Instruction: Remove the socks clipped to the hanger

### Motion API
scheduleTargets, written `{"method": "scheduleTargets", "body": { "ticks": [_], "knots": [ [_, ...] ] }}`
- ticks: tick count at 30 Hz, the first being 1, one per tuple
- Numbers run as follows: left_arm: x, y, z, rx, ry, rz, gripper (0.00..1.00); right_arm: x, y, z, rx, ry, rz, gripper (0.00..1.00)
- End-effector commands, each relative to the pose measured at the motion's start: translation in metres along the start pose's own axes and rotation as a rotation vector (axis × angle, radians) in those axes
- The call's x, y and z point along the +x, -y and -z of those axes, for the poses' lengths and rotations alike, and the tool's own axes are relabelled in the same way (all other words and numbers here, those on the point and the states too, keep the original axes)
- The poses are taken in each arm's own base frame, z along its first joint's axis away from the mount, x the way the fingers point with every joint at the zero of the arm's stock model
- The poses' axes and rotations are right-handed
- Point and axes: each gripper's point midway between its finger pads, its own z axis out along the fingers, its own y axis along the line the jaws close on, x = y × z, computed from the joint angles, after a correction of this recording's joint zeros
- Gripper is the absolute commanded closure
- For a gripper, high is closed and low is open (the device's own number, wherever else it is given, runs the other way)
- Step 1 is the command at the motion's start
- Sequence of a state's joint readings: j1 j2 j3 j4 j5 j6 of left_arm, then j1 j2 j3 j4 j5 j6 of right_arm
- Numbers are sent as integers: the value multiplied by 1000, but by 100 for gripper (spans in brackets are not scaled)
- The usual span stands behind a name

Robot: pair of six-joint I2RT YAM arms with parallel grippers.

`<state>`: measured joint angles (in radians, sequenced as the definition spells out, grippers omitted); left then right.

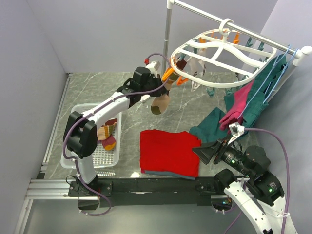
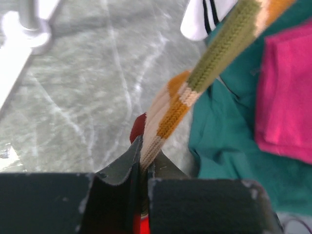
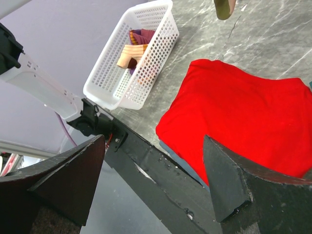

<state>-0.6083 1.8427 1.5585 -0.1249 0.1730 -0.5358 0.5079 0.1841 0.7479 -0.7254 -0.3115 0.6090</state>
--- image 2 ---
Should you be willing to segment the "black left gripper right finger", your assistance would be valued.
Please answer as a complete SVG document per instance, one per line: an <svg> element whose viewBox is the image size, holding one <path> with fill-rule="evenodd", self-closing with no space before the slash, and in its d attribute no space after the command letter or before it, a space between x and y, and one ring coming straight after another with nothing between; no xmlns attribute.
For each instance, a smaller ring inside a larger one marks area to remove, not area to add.
<svg viewBox="0 0 312 234"><path fill-rule="evenodd" d="M254 180L196 179L164 153L148 169L153 234L280 234L265 189Z"/></svg>

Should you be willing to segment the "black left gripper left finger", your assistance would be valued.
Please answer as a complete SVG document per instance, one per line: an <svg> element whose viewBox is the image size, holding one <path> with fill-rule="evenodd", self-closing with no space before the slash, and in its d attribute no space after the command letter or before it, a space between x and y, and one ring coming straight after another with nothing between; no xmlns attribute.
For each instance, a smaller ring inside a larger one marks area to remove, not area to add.
<svg viewBox="0 0 312 234"><path fill-rule="evenodd" d="M1 233L139 233L141 145L137 137L97 173L2 173Z"/></svg>

